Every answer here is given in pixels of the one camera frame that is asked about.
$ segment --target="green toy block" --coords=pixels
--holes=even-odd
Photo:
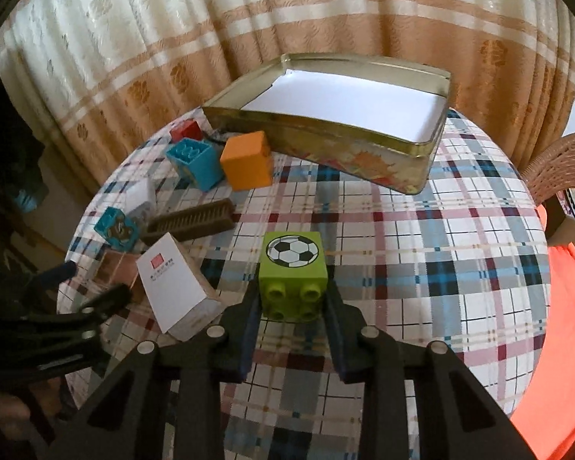
[[[258,282],[268,319],[308,322],[319,318],[328,285],[319,232],[266,233]]]

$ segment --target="tablecloth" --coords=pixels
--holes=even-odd
[[[210,130],[202,110],[183,118],[192,116]],[[108,206],[123,207],[125,191],[150,176],[160,213],[234,202],[234,230],[185,242],[227,303],[239,302],[254,278],[266,231],[317,230],[329,275],[369,324],[406,342],[444,340],[504,411],[514,410],[543,345],[549,263],[525,184],[481,129],[449,111],[429,181],[416,196],[282,154],[274,154],[272,186],[232,192],[224,181],[204,194],[179,180],[164,157],[178,121],[135,150],[87,207],[67,254],[80,273],[61,286],[60,312],[76,309],[92,289],[106,248],[95,222]],[[78,404],[138,342],[174,343],[159,333],[147,301],[114,316],[103,334],[104,361],[68,376]],[[415,458],[412,383],[406,388]],[[342,384],[333,372],[321,322],[262,319],[247,381],[222,386],[226,458],[356,458],[362,395],[363,384]],[[171,456],[173,414],[168,422]]]

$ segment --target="silver screw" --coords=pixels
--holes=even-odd
[[[136,349],[141,355],[148,355],[149,353],[153,353],[156,349],[156,345],[150,340],[142,341]]]
[[[379,329],[372,325],[366,325],[365,327],[362,327],[360,333],[362,334],[363,337],[366,337],[367,339],[374,339],[375,337],[379,336]]]
[[[436,340],[430,344],[430,349],[432,350],[433,353],[437,353],[437,355],[444,355],[445,353],[447,353],[447,350],[449,348],[447,347],[445,342]]]
[[[225,334],[225,328],[221,325],[211,325],[207,328],[207,335],[212,339],[219,339]]]

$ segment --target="plaid tablecloth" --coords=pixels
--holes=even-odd
[[[191,116],[210,129],[201,110],[184,117]],[[161,213],[233,200],[234,230],[185,243],[228,303],[239,302],[253,279],[266,231],[318,230],[330,275],[369,324],[411,343],[444,340],[505,412],[514,410],[543,344],[547,248],[526,186],[476,125],[449,112],[430,179],[419,195],[409,196],[280,154],[274,155],[272,186],[232,192],[223,182],[204,194],[179,181],[164,158],[173,124],[134,151],[87,207],[67,255],[80,274],[61,286],[60,312],[80,306],[91,288],[88,280],[106,247],[95,222],[108,206],[122,207],[125,190],[148,175]],[[78,404],[138,342],[174,342],[159,333],[147,302],[114,316],[104,335],[105,361],[68,377]],[[416,458],[412,383],[406,388]],[[356,458],[362,395],[363,385],[342,384],[334,373],[320,322],[263,319],[247,381],[222,387],[225,457]]]

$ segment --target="patterned curtain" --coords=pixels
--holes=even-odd
[[[152,133],[281,53],[385,55],[451,71],[451,105],[523,168],[575,99],[560,0],[22,0],[0,74],[88,187]]]

